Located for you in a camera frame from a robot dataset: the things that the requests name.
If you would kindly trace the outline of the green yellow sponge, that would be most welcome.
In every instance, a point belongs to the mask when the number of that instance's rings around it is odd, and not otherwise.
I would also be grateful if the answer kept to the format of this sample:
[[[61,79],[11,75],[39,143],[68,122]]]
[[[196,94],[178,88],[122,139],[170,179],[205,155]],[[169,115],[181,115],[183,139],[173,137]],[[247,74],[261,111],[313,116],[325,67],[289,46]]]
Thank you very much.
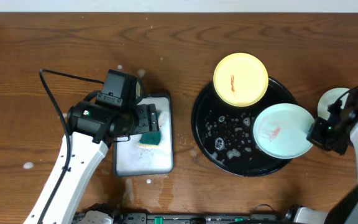
[[[145,145],[158,146],[161,142],[162,134],[160,131],[142,134],[139,143]]]

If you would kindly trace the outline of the pale green plate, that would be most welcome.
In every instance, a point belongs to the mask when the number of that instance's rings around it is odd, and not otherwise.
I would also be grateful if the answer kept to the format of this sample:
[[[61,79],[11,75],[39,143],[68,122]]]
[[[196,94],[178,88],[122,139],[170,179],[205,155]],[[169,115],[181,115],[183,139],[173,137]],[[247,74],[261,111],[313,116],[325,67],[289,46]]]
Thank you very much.
[[[333,88],[331,90],[328,90],[320,99],[318,102],[318,116],[328,120],[329,119],[329,111],[328,106],[333,104],[339,96],[341,96],[343,93],[345,93],[348,90],[348,88]]]

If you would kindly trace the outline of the light blue plate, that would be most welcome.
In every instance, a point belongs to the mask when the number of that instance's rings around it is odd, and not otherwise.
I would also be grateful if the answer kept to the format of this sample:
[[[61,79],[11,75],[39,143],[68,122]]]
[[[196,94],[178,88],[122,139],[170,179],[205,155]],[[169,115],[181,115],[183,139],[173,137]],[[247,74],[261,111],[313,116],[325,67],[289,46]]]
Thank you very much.
[[[264,109],[256,118],[253,135],[256,145],[269,156],[293,159],[312,148],[306,137],[314,118],[301,106],[280,103]]]

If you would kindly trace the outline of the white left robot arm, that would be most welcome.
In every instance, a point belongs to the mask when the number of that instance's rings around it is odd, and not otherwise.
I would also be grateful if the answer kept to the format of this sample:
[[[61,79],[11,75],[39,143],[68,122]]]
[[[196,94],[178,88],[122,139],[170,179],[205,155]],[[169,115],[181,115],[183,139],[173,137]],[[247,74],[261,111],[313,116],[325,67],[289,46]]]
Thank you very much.
[[[118,176],[166,174],[173,169],[171,103],[80,101],[61,119],[62,146],[26,223],[70,223],[96,168],[109,149]]]

